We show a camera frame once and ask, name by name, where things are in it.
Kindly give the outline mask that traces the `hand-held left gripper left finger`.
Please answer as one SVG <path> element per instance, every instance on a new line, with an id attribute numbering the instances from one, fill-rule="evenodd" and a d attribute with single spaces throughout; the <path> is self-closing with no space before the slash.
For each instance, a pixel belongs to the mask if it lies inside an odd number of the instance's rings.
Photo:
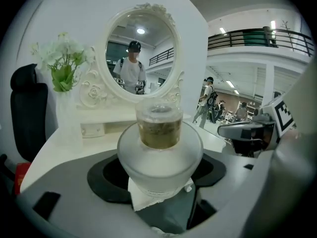
<path id="1" fill-rule="evenodd" d="M 110 150 L 55 166 L 16 201 L 50 238 L 149 238 L 150 227 L 132 208 L 128 180 Z"/>

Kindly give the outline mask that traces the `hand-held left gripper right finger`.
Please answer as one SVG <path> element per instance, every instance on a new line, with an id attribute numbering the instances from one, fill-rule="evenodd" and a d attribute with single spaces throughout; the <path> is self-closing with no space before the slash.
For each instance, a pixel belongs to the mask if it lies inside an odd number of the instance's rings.
<path id="1" fill-rule="evenodd" d="M 317 141 L 286 137 L 257 159 L 210 152 L 226 175 L 199 189 L 205 210 L 189 238 L 305 238 L 316 235 Z"/>

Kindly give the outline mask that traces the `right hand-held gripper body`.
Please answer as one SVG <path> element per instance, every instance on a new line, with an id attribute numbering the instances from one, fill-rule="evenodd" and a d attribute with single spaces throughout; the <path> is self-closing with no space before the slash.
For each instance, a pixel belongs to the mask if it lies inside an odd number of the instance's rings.
<path id="1" fill-rule="evenodd" d="M 281 137 L 294 124 L 283 96 L 280 95 L 257 109 L 252 120 L 221 125 L 217 133 L 230 140 L 235 153 L 254 157 L 260 152 L 275 149 Z"/>

